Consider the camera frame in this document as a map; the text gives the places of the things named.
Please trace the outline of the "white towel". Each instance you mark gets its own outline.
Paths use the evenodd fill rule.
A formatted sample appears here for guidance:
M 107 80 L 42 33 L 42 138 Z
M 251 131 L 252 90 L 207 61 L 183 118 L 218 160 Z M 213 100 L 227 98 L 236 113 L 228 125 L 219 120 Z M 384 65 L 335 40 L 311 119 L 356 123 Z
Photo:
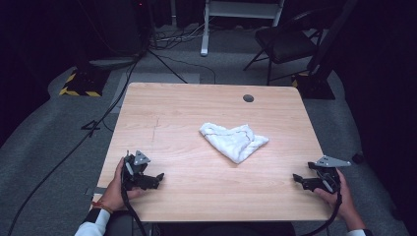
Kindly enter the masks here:
M 245 161 L 268 142 L 267 137 L 255 135 L 247 124 L 226 129 L 213 123 L 205 123 L 201 126 L 200 133 L 216 150 L 236 164 Z

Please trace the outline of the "orange wristband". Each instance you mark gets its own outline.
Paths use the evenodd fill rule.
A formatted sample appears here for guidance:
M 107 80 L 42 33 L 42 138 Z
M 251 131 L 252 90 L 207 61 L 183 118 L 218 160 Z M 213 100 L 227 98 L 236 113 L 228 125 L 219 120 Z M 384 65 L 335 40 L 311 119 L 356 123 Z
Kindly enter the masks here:
M 104 209 L 110 214 L 113 213 L 113 210 L 110 207 L 105 206 L 102 202 L 91 202 L 91 206 L 96 207 L 96 208 L 100 208 L 100 209 Z

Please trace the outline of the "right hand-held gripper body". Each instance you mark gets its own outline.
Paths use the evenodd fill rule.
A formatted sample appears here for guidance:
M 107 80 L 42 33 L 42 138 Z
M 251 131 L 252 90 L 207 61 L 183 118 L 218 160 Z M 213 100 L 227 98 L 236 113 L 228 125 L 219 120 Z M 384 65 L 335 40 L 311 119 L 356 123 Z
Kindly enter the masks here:
M 317 178 L 319 179 L 316 183 L 323 183 L 324 186 L 322 190 L 331 194 L 334 194 L 340 189 L 340 179 L 336 168 L 347 167 L 350 165 L 350 161 L 337 159 L 327 155 L 324 155 L 315 162 L 308 163 L 308 167 L 316 171 Z

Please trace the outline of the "dark slanted stand pole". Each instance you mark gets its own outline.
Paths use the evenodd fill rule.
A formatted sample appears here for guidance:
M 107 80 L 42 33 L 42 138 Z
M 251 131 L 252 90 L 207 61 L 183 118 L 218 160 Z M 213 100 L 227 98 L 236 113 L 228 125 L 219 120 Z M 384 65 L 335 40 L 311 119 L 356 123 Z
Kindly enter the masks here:
M 358 0 L 346 0 L 345 4 L 341 8 L 340 14 L 335 18 L 333 24 L 329 28 L 324 40 L 322 41 L 317 54 L 312 58 L 309 66 L 311 70 L 309 75 L 316 75 L 317 72 L 325 63 L 325 59 L 328 56 L 330 49 L 337 38 L 338 33 L 342 29 L 344 23 L 347 21 L 349 15 L 353 11 Z

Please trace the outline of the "person's left hand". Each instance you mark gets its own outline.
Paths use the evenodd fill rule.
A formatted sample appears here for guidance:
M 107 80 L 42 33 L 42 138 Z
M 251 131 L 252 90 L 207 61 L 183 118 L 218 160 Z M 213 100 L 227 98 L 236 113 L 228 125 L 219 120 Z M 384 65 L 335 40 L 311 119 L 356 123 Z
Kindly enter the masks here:
M 107 186 L 104 194 L 99 199 L 98 203 L 109 212 L 114 212 L 125 207 L 122 198 L 122 181 L 121 173 L 124 165 L 124 158 L 121 158 L 114 173 L 113 179 Z

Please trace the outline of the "black folding chair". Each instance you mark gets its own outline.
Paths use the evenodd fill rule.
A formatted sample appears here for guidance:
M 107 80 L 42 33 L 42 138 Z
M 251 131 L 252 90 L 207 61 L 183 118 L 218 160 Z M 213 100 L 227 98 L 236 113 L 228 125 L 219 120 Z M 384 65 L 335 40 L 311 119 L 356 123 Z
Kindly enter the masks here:
M 267 60 L 267 85 L 277 79 L 283 79 L 283 76 L 271 76 L 272 65 L 316 55 L 326 27 L 327 12 L 328 9 L 309 10 L 276 27 L 257 30 L 255 40 L 261 49 L 244 67 L 244 71 L 255 62 Z

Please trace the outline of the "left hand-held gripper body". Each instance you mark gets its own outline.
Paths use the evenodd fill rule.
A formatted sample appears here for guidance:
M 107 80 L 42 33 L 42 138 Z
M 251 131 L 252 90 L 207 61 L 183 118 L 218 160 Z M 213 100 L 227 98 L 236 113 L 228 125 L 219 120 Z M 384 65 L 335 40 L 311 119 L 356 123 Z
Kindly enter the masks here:
M 135 153 L 127 152 L 122 167 L 122 185 L 127 190 L 139 187 L 143 190 L 151 187 L 149 177 L 144 174 L 150 159 L 137 150 Z

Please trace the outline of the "grey tape piece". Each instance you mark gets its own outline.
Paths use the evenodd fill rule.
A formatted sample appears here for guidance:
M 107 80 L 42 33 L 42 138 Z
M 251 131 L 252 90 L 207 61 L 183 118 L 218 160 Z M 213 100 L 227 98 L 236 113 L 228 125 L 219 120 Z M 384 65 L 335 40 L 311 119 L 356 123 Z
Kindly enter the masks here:
M 103 195 L 104 192 L 105 188 L 102 187 L 86 188 L 85 195 L 93 197 L 94 195 Z

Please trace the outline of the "black stand base yellow stripes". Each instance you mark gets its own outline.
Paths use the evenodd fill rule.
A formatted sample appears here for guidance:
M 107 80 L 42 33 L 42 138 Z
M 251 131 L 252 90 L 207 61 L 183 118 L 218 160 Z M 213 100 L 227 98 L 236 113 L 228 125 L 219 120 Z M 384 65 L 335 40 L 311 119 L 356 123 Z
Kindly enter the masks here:
M 60 95 L 92 96 L 103 95 L 110 72 L 108 70 L 93 69 L 83 72 L 74 69 L 59 91 Z
M 291 85 L 298 89 L 303 99 L 335 99 L 327 80 L 315 75 L 299 73 L 291 77 Z

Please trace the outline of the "person's right hand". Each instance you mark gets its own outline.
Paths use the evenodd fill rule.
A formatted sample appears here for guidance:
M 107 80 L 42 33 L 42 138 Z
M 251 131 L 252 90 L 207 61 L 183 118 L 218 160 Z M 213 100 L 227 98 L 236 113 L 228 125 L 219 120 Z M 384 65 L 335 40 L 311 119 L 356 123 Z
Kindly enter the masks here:
M 340 194 L 341 194 L 341 205 L 339 206 L 338 216 L 345 221 L 348 219 L 353 219 L 358 215 L 357 210 L 355 208 L 353 198 L 351 196 L 349 187 L 345 180 L 344 175 L 341 171 L 337 170 L 340 179 Z M 330 194 L 325 190 L 320 188 L 316 188 L 314 193 L 321 197 L 326 203 L 328 203 L 331 207 L 336 206 L 337 195 Z

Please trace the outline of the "white metal desk frame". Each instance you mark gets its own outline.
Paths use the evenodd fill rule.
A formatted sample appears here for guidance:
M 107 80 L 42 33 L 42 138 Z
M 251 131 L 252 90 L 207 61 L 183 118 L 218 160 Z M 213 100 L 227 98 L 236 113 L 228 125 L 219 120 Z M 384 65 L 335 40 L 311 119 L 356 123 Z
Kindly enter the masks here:
M 209 54 L 209 20 L 211 17 L 231 17 L 249 19 L 272 20 L 276 26 L 279 22 L 285 0 L 277 3 L 247 3 L 219 0 L 206 0 L 204 10 L 204 33 L 200 54 L 205 57 Z

